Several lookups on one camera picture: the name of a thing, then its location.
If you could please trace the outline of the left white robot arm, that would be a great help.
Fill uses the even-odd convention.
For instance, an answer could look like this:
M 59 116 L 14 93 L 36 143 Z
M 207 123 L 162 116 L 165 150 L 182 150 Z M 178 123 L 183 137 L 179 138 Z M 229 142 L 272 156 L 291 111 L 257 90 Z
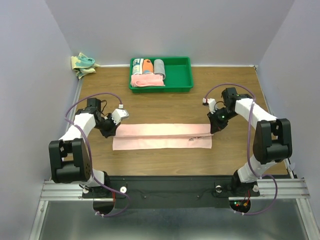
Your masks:
M 79 184 L 85 194 L 106 197 L 111 190 L 110 178 L 92 164 L 88 136 L 93 129 L 105 138 L 114 137 L 121 121 L 129 116 L 122 103 L 111 113 L 104 114 L 102 103 L 106 100 L 88 98 L 86 107 L 78 109 L 74 120 L 67 119 L 70 127 L 58 140 L 48 145 L 51 179 L 56 184 Z

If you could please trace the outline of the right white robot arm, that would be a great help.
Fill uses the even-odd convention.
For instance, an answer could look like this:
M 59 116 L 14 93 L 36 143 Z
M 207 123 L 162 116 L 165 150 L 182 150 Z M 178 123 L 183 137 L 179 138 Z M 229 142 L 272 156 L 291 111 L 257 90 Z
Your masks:
M 250 133 L 247 134 L 247 162 L 231 177 L 231 192 L 242 195 L 251 190 L 254 183 L 263 177 L 269 168 L 291 157 L 291 123 L 288 119 L 278 118 L 260 107 L 256 103 L 256 96 L 250 90 L 240 94 L 235 83 L 226 84 L 225 87 L 221 93 L 223 107 L 218 108 L 217 101 L 207 95 L 202 99 L 202 104 L 209 108 L 207 116 L 212 135 L 222 131 L 229 120 L 236 116 L 247 120 L 249 131 L 255 131 L 253 139 Z

